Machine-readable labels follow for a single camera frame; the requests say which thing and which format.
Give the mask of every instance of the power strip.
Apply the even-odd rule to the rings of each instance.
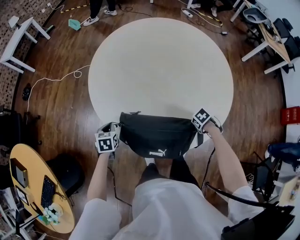
[[[189,18],[193,17],[193,15],[190,12],[188,12],[187,10],[182,10],[182,12],[184,13],[184,15],[188,16]]]

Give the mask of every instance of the round wooden table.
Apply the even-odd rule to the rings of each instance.
[[[37,221],[42,223],[50,230],[58,233],[71,232],[75,226],[75,218],[72,212],[70,201],[63,191],[61,185],[58,183],[58,180],[54,176],[53,172],[48,167],[47,163],[36,151],[25,144],[17,144],[14,146],[11,151],[10,158],[16,158],[19,163],[21,163],[27,169],[28,187],[23,188],[13,176],[12,179],[14,185],[17,185],[23,192],[27,194],[29,203],[33,201],[41,211],[44,210],[44,208],[41,206],[41,196],[45,175],[47,175],[48,178],[50,178],[56,184],[55,191],[61,193],[66,198],[66,200],[61,200],[58,195],[55,194],[53,196],[53,202],[60,205],[63,209],[63,215],[59,218],[60,223],[58,225],[45,225],[44,222],[39,218],[37,218]],[[38,215],[30,205],[27,205],[26,203],[23,204],[24,208],[33,216]]]
[[[223,124],[233,78],[222,51],[205,33],[174,19],[146,18],[103,41],[91,62],[89,93],[103,124],[137,111],[192,119],[202,107]]]

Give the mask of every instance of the red box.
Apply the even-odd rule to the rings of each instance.
[[[281,124],[300,123],[300,106],[281,109]]]

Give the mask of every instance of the keyboard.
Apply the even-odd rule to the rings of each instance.
[[[41,198],[41,206],[43,208],[47,208],[52,204],[54,193],[55,193],[55,184],[45,175],[43,189],[42,189],[42,198]]]

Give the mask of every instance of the puma logo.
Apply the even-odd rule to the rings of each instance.
[[[164,150],[164,151],[162,151],[161,149],[158,149],[157,151],[158,152],[149,152],[149,154],[163,157],[163,156],[165,156],[165,151],[167,151],[167,149]]]

